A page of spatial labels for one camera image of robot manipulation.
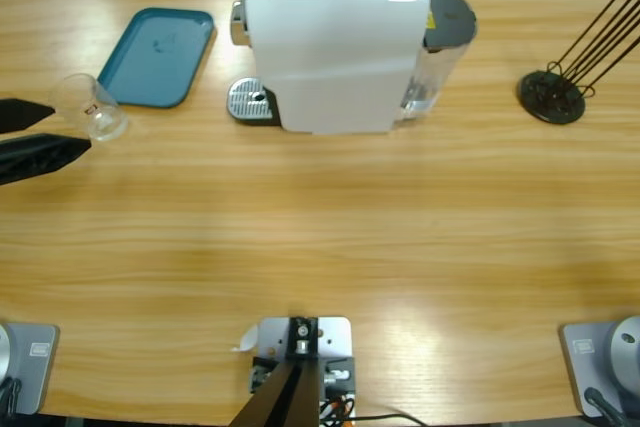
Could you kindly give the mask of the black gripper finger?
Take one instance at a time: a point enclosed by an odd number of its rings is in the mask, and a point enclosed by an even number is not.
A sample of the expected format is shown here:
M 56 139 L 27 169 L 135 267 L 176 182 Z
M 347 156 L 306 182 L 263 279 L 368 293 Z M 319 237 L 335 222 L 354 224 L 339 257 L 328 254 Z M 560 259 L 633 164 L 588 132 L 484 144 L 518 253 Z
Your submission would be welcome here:
M 8 134 L 27 129 L 53 115 L 55 110 L 47 105 L 17 99 L 0 100 L 0 133 Z
M 1 142 L 1 184 L 6 185 L 58 171 L 92 147 L 85 138 L 49 133 Z

